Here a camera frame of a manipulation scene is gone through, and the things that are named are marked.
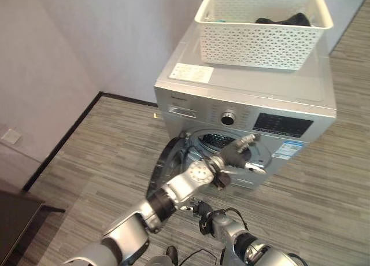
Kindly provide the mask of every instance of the paper label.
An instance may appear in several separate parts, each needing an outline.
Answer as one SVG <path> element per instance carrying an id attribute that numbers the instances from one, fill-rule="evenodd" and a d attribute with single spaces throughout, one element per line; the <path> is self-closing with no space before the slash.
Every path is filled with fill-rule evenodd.
<path id="1" fill-rule="evenodd" d="M 302 143 L 285 141 L 272 157 L 288 160 L 303 147 Z"/>
<path id="2" fill-rule="evenodd" d="M 178 62 L 169 77 L 185 81 L 208 83 L 212 72 L 213 68 L 210 66 L 190 65 Z"/>

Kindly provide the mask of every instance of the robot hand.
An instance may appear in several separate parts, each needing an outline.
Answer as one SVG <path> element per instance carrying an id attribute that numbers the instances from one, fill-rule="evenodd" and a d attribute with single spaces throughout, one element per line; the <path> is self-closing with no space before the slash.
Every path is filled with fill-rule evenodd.
<path id="1" fill-rule="evenodd" d="M 297 266 L 292 260 L 293 257 L 301 261 L 304 266 L 308 266 L 296 254 L 285 254 L 249 233 L 243 217 L 234 208 L 214 211 L 206 202 L 192 200 L 191 206 L 184 206 L 182 210 L 192 210 L 194 216 L 200 217 L 200 232 L 204 235 L 211 234 L 224 244 L 220 265 Z M 226 215 L 229 210 L 236 212 L 243 224 Z"/>
<path id="2" fill-rule="evenodd" d="M 64 263 L 70 266 L 132 265 L 149 245 L 147 232 L 159 232 L 166 220 L 201 187 L 213 183 L 222 189 L 230 184 L 230 177 L 222 172 L 226 166 L 255 167 L 255 171 L 263 171 L 249 165 L 240 155 L 256 139 L 258 136 L 254 134 L 245 136 L 226 146 L 219 156 L 191 163 L 185 172 L 172 178 L 114 221 L 99 242 L 87 245 Z"/>

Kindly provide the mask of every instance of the white wall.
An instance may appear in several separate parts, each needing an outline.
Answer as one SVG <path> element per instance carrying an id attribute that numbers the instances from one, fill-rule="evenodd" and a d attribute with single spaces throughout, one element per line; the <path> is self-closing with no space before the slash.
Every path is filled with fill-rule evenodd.
<path id="1" fill-rule="evenodd" d="M 325 0 L 334 27 L 326 32 L 329 51 L 332 51 L 351 22 L 363 0 Z"/>
<path id="2" fill-rule="evenodd" d="M 0 179 L 21 187 L 99 90 L 153 84 L 201 0 L 0 0 Z"/>
<path id="3" fill-rule="evenodd" d="M 156 102 L 156 78 L 201 0 L 41 2 L 101 90 Z"/>
<path id="4" fill-rule="evenodd" d="M 38 0 L 0 0 L 0 179 L 21 187 L 98 92 Z"/>

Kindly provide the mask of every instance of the washing machine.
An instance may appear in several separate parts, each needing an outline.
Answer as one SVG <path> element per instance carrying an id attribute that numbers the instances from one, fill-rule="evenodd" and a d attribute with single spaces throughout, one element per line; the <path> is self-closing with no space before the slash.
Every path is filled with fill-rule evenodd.
<path id="1" fill-rule="evenodd" d="M 336 118 L 325 39 L 298 71 L 206 64 L 201 61 L 194 23 L 154 90 L 172 139 L 152 181 L 163 178 L 164 169 L 169 169 L 169 177 L 169 172 L 176 174 L 192 160 L 218 153 L 236 138 L 259 133 L 259 141 L 244 155 L 267 174 L 233 167 L 225 170 L 232 184 L 255 189 L 318 139 Z"/>

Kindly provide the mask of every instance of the control knob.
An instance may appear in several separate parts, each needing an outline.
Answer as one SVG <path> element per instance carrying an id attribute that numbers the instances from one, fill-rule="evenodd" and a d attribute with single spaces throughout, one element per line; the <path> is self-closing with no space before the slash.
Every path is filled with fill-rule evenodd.
<path id="1" fill-rule="evenodd" d="M 224 112 L 221 116 L 221 122 L 225 125 L 231 125 L 235 121 L 235 115 L 231 112 Z"/>

